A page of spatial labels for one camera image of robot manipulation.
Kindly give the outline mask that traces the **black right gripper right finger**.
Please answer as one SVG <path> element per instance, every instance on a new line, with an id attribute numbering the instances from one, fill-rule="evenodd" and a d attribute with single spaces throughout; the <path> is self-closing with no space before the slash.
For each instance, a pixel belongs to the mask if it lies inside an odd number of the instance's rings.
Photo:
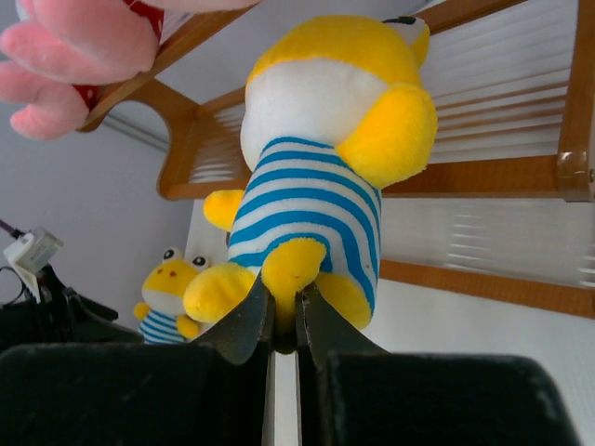
<path id="1" fill-rule="evenodd" d="M 303 445 L 576 445 L 553 380 L 510 355 L 390 353 L 309 286 L 296 298 Z"/>

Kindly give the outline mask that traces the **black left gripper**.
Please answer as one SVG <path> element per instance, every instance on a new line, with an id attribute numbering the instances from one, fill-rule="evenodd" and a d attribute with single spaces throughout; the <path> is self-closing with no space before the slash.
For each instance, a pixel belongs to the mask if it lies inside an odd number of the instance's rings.
<path id="1" fill-rule="evenodd" d="M 38 298 L 26 285 L 1 306 L 1 345 L 138 343 L 139 334 L 117 324 L 116 310 L 62 283 L 51 265 L 36 274 Z"/>

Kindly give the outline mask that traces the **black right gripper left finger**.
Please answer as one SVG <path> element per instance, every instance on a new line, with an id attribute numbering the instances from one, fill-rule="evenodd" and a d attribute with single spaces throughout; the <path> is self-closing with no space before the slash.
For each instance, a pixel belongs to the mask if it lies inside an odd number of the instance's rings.
<path id="1" fill-rule="evenodd" d="M 5 445 L 271 445 L 274 304 L 256 282 L 191 343 L 61 343 L 46 311 L 1 312 Z"/>

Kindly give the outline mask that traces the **yellow blue-striped toy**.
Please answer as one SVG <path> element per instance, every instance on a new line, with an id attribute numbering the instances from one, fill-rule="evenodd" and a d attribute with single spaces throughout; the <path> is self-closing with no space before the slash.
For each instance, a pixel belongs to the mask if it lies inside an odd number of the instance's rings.
<path id="1" fill-rule="evenodd" d="M 176 247 L 164 251 L 161 262 L 142 284 L 142 300 L 134 307 L 145 344 L 186 343 L 199 336 L 201 323 L 187 316 L 182 300 L 190 282 L 209 266 L 207 257 L 187 261 Z"/>
<path id="2" fill-rule="evenodd" d="M 219 321 L 262 282 L 282 333 L 310 285 L 354 327 L 369 324 L 382 191 L 425 169 L 438 130 L 420 75 L 429 45 L 417 17 L 321 16 L 259 57 L 240 132 L 250 178 L 205 198 L 229 244 L 186 288 L 189 318 Z"/>

